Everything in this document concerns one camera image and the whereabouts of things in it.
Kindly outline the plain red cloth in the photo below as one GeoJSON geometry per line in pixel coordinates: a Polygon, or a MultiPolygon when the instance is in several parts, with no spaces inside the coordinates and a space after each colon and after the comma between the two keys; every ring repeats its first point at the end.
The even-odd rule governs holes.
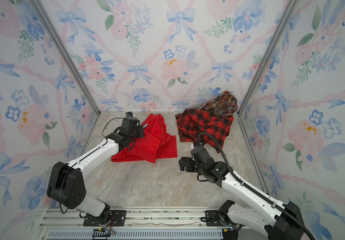
{"type": "Polygon", "coordinates": [[[147,161],[156,163],[159,159],[177,157],[176,136],[167,133],[167,126],[162,115],[150,114],[143,125],[145,136],[137,139],[131,150],[125,148],[111,157],[115,163],[147,161]]]}

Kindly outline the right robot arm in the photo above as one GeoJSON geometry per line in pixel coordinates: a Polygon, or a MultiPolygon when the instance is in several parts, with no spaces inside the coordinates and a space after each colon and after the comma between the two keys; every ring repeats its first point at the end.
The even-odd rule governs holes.
{"type": "Polygon", "coordinates": [[[307,228],[299,207],[276,200],[244,180],[224,159],[216,162],[203,146],[191,150],[190,157],[182,157],[178,163],[181,171],[196,173],[209,182],[229,191],[249,205],[241,207],[231,200],[218,209],[217,221],[228,230],[248,227],[269,240],[300,240],[307,228]]]}

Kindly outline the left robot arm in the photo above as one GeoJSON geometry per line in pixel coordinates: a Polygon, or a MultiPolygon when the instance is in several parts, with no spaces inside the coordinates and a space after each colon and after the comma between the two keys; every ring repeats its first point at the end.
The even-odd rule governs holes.
{"type": "Polygon", "coordinates": [[[67,163],[56,163],[51,171],[47,196],[60,204],[60,207],[76,209],[85,213],[87,221],[98,226],[108,226],[114,220],[111,207],[87,193],[86,177],[104,161],[120,153],[124,149],[131,150],[137,139],[145,136],[144,129],[149,124],[141,122],[128,112],[122,125],[93,149],[67,163]]]}

